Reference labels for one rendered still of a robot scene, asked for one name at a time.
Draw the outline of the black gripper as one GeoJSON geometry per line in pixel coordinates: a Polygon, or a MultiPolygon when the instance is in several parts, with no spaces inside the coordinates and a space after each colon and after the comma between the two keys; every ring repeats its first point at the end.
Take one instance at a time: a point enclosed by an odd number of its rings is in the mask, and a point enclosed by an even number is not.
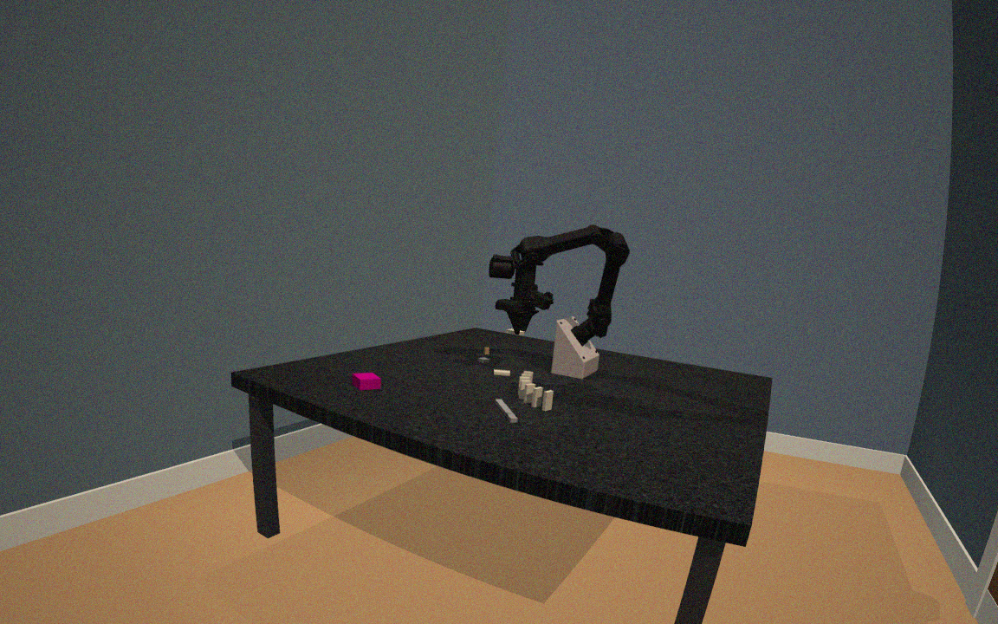
{"type": "Polygon", "coordinates": [[[515,279],[515,281],[511,283],[511,287],[515,287],[514,296],[510,297],[510,300],[496,300],[496,309],[504,309],[504,312],[507,312],[511,324],[514,325],[515,334],[519,335],[520,330],[526,332],[532,315],[537,315],[539,312],[539,309],[535,309],[537,305],[532,304],[532,302],[524,303],[524,297],[526,297],[528,289],[530,289],[530,287],[535,289],[538,285],[535,284],[535,281],[515,279]]]}

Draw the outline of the grey flat bar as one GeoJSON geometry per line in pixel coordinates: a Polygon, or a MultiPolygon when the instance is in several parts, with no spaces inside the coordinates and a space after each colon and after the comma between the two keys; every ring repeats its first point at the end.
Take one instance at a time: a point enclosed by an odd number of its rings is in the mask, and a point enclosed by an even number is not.
{"type": "Polygon", "coordinates": [[[509,406],[504,404],[503,400],[495,400],[495,404],[500,408],[500,410],[502,410],[502,413],[507,419],[509,419],[510,423],[518,423],[518,419],[514,415],[514,412],[510,410],[509,406]]]}

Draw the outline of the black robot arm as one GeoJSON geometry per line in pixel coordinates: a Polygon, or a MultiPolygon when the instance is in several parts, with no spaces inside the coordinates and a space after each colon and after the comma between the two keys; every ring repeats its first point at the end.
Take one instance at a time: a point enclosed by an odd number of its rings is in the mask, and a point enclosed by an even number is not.
{"type": "MultiPolygon", "coordinates": [[[[605,228],[598,228],[597,225],[590,224],[587,228],[561,233],[552,237],[526,237],[522,243],[511,251],[511,256],[500,256],[494,254],[489,261],[489,277],[496,279],[512,279],[515,274],[516,280],[535,281],[537,265],[544,265],[542,261],[549,259],[552,254],[562,251],[579,248],[585,245],[597,245],[601,251],[606,253],[605,273],[599,282],[599,292],[595,299],[590,299],[587,309],[587,320],[580,325],[575,325],[571,332],[580,345],[586,345],[591,337],[603,337],[607,335],[607,325],[611,324],[611,300],[617,282],[620,266],[625,264],[629,246],[625,237],[620,232],[613,232],[605,228]],[[520,254],[522,259],[520,259],[520,254]],[[515,270],[516,269],[516,270],[515,270]]],[[[552,302],[552,293],[541,293],[538,287],[528,289],[524,303],[537,305],[539,309],[549,309],[552,302]]]]}

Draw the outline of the magenta block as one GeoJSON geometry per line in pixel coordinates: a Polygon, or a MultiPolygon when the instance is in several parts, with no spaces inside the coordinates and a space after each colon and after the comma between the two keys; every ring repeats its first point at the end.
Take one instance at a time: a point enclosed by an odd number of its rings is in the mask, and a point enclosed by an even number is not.
{"type": "Polygon", "coordinates": [[[380,388],[381,379],[375,373],[353,373],[352,384],[361,391],[372,390],[372,388],[380,388]]]}

